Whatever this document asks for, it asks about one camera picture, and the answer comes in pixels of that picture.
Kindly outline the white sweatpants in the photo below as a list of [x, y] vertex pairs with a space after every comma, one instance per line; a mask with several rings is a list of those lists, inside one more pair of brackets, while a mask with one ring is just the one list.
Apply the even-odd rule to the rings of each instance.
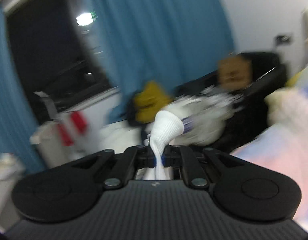
[[184, 124], [178, 116], [166, 110], [157, 113], [149, 140], [149, 146], [155, 156], [155, 167], [146, 170], [144, 180], [170, 179], [162, 155], [166, 146], [183, 132]]

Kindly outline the folding drying rack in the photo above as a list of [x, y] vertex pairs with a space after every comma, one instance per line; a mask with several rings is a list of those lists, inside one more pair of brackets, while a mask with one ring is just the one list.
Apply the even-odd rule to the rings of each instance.
[[65, 102], [53, 98], [44, 91], [35, 91], [34, 95], [40, 102], [35, 114], [40, 124], [48, 121], [63, 122], [68, 108]]

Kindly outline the grey white clothes pile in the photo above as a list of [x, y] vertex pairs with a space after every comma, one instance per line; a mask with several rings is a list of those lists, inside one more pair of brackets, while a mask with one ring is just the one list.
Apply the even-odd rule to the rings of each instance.
[[236, 106], [243, 101], [242, 94], [210, 86], [198, 95], [181, 95], [163, 110], [179, 117], [184, 125], [182, 135], [174, 142], [178, 145], [205, 146], [215, 142], [223, 133], [226, 121], [241, 110]]

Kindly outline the white stool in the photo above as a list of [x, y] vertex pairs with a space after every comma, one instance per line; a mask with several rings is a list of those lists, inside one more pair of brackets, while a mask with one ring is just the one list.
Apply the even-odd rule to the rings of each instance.
[[38, 127], [30, 137], [30, 143], [36, 147], [48, 168], [69, 162], [67, 150], [63, 146], [55, 121], [45, 122]]

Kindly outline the pastel tie-dye duvet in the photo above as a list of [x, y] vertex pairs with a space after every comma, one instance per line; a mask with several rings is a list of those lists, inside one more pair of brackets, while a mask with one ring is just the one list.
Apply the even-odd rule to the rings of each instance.
[[300, 186], [294, 220], [308, 232], [308, 64], [265, 100], [270, 127], [232, 155], [285, 174]]

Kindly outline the white vanity desk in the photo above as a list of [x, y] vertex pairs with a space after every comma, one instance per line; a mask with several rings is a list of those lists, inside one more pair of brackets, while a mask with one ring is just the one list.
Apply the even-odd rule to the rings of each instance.
[[12, 189], [22, 178], [24, 165], [11, 153], [0, 158], [0, 232], [4, 233], [19, 221], [19, 215], [11, 199]]

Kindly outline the red cloth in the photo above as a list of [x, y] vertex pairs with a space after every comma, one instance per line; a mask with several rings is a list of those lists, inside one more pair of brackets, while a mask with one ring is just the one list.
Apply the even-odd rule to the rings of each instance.
[[60, 114], [57, 119], [57, 128], [65, 146], [84, 148], [88, 132], [88, 122], [81, 111]]

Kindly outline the left blue curtain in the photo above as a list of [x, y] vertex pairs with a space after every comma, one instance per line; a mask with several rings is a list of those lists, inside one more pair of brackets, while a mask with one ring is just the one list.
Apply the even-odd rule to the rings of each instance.
[[14, 154], [27, 173], [46, 165], [30, 143], [38, 123], [17, 76], [9, 48], [5, 13], [0, 6], [0, 153]]

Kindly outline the blue curtain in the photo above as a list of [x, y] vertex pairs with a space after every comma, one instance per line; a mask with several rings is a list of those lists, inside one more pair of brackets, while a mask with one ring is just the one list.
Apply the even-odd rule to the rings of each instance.
[[96, 14], [101, 62], [121, 101], [108, 122], [126, 117], [129, 99], [155, 81], [172, 93], [217, 69], [235, 50], [219, 0], [84, 0]]
[[14, 154], [27, 173], [46, 165], [30, 143], [38, 123], [17, 76], [9, 48], [5, 13], [0, 6], [0, 153]]

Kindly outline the mustard yellow garment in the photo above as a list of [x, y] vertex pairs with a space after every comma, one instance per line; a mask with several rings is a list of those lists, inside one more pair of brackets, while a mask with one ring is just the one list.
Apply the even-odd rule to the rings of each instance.
[[155, 81], [146, 83], [144, 90], [133, 98], [136, 110], [135, 119], [141, 124], [153, 122], [156, 114], [173, 101]]

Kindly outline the brown paper bag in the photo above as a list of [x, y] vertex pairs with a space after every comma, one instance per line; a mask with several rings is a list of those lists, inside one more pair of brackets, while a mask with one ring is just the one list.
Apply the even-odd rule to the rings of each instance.
[[241, 55], [219, 61], [217, 79], [219, 85], [226, 90], [246, 89], [252, 83], [251, 61]]

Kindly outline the dark window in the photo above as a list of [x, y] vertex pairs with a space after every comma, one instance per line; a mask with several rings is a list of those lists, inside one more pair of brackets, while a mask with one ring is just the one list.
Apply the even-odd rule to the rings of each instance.
[[31, 106], [44, 92], [74, 105], [111, 88], [83, 40], [69, 0], [28, 0], [7, 17], [10, 48]]

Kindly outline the right blue curtain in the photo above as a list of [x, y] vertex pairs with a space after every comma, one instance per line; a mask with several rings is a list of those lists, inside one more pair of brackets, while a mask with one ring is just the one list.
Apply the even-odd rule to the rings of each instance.
[[84, 0], [96, 14], [101, 62], [121, 101], [108, 122], [126, 117], [129, 99], [155, 81], [172, 93], [217, 69], [235, 50], [219, 0]]

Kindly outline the wall power outlet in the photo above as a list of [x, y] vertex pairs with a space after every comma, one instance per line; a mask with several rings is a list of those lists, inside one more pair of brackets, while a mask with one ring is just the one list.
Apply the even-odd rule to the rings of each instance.
[[279, 34], [275, 36], [275, 46], [290, 45], [293, 42], [292, 34]]

